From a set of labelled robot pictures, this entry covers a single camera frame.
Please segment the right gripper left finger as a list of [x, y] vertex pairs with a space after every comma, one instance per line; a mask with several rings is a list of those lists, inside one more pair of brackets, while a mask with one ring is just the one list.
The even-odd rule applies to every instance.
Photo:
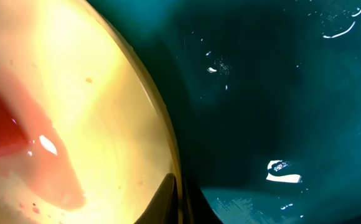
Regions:
[[135, 224], [178, 224], [176, 177], [168, 173]]

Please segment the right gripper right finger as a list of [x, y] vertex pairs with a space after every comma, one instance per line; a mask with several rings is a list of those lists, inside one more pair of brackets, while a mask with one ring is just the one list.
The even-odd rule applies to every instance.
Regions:
[[197, 183], [182, 178], [183, 224], [223, 224], [216, 216]]

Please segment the yellow-green rimmed plate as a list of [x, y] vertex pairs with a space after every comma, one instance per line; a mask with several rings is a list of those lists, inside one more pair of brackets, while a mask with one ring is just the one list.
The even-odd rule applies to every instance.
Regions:
[[181, 170], [166, 106], [86, 1], [0, 1], [0, 223], [135, 223]]

